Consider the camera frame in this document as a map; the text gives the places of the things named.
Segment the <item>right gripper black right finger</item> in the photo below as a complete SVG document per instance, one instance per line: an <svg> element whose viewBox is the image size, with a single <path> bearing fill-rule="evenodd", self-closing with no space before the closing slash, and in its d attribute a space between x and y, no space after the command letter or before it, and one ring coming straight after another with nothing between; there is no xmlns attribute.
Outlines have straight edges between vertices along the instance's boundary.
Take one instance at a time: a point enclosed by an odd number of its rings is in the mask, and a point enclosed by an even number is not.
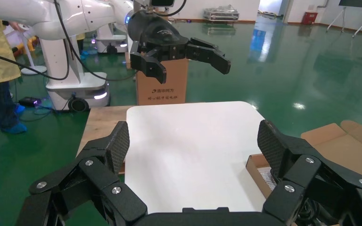
<svg viewBox="0 0 362 226"><path fill-rule="evenodd" d="M307 200L317 202L340 225L362 226L362 175L323 157L307 141L259 124L258 147L279 180L263 213L293 224Z"/></svg>

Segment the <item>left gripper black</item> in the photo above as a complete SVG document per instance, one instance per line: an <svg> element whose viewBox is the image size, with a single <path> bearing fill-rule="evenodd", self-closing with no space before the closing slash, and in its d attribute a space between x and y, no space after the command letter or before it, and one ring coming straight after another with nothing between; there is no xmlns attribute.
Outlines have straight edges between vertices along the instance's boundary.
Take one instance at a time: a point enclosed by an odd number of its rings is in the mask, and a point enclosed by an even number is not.
<svg viewBox="0 0 362 226"><path fill-rule="evenodd" d="M230 72L231 62L217 45L207 41L182 36L167 20L144 10L135 12L127 24L131 38L131 68L146 77L166 83L166 68L162 61L190 59L210 64L222 74Z"/></svg>

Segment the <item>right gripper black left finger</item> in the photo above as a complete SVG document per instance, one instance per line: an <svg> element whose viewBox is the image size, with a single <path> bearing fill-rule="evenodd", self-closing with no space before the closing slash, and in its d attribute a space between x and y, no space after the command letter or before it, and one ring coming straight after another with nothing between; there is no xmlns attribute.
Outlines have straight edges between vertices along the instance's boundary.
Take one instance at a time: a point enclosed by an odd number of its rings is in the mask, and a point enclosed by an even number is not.
<svg viewBox="0 0 362 226"><path fill-rule="evenodd" d="M110 226L132 226L147 215L146 204L119 178L130 146L128 124L89 141L68 165L33 182L16 221L18 226L63 226L86 202Z"/></svg>

